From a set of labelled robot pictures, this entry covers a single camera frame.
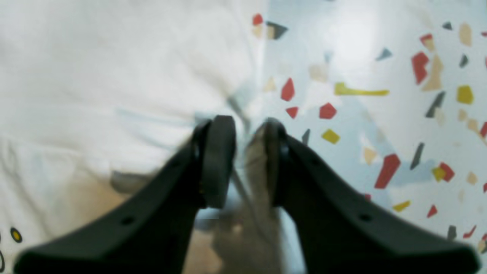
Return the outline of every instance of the black rubber pad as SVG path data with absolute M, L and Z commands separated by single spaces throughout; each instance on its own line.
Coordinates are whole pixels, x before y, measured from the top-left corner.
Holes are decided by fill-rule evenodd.
M 236 148 L 235 122 L 232 116 L 216 116 L 208 129 L 201 184 L 203 197 L 211 208 L 225 205 Z

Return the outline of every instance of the black plastic arm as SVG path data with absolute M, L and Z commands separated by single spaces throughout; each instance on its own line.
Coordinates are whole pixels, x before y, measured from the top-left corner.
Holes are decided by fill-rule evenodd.
M 182 271 L 200 208 L 222 208 L 235 153 L 235 124 L 217 116 L 144 189 L 93 223 L 20 254 L 17 274 Z
M 271 201 L 299 233 L 308 274 L 475 273 L 476 252 L 369 202 L 310 148 L 269 118 L 264 130 Z

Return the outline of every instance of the yellow dot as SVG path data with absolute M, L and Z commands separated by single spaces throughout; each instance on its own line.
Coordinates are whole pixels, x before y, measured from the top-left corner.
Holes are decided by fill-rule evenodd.
M 10 229 L 10 235 L 12 236 L 15 242 L 17 243 L 22 242 L 22 236 L 20 235 L 20 232 L 17 229 L 15 228 Z
M 464 104 L 473 103 L 473 93 L 470 86 L 460 86 L 457 91 L 457 101 Z
M 321 137 L 332 144 L 336 144 L 340 140 L 340 136 L 331 129 L 323 133 Z
M 433 173 L 437 182 L 440 182 L 447 175 L 446 171 L 444 171 L 441 167 L 433 168 L 431 172 Z

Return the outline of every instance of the screw hole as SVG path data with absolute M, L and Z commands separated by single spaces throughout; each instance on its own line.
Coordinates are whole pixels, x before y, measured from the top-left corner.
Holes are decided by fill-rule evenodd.
M 132 224 L 133 222 L 135 222 L 135 219 L 132 217 L 132 216 L 128 216 L 128 217 L 125 217 L 122 219 L 122 221 L 120 222 L 122 225 L 130 225 Z
M 358 216 L 362 221 L 364 222 L 370 222 L 372 221 L 372 216 L 368 215 L 368 214 L 360 214 Z

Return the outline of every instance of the white fabric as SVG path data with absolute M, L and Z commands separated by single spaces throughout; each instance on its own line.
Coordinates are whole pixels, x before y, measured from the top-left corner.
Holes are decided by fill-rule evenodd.
M 261 51 L 247 26 L 265 7 L 263 0 L 0 2 L 6 273 L 21 250 L 123 202 L 112 172 L 153 173 L 198 118 L 233 115 L 243 132 L 255 111 Z M 242 154 L 250 135 L 239 136 Z

